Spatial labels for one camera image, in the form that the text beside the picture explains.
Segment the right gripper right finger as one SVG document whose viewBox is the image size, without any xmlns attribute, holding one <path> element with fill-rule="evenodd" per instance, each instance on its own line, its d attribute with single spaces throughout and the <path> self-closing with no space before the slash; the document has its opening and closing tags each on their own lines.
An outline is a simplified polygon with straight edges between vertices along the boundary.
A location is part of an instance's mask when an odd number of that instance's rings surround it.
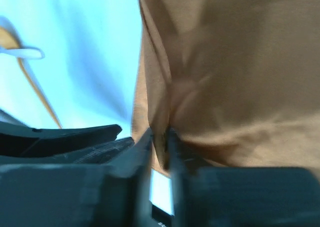
<svg viewBox="0 0 320 227">
<path fill-rule="evenodd" d="M 320 182 L 300 167 L 217 167 L 167 132 L 174 227 L 317 227 Z"/>
</svg>

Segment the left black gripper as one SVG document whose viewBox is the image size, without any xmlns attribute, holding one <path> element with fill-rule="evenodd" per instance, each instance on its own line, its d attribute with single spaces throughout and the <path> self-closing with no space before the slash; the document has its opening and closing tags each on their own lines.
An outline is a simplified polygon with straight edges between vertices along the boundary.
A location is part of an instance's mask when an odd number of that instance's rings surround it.
<svg viewBox="0 0 320 227">
<path fill-rule="evenodd" d="M 134 145 L 117 124 L 37 129 L 1 122 L 1 164 L 104 164 Z"/>
</svg>

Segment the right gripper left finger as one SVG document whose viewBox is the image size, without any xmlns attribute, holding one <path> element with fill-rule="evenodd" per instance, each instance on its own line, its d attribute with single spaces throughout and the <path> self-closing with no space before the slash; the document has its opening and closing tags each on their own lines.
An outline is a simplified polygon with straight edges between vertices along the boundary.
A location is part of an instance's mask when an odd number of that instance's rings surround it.
<svg viewBox="0 0 320 227">
<path fill-rule="evenodd" d="M 150 227 L 151 130 L 44 158 L 1 157 L 3 227 Z"/>
</svg>

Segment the orange cloth napkin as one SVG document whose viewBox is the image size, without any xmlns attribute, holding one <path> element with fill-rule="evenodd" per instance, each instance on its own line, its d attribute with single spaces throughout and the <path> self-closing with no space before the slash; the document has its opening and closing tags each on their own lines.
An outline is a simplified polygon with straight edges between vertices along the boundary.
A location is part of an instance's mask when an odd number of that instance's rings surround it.
<svg viewBox="0 0 320 227">
<path fill-rule="evenodd" d="M 139 0 L 134 128 L 228 167 L 320 167 L 320 0 Z"/>
</svg>

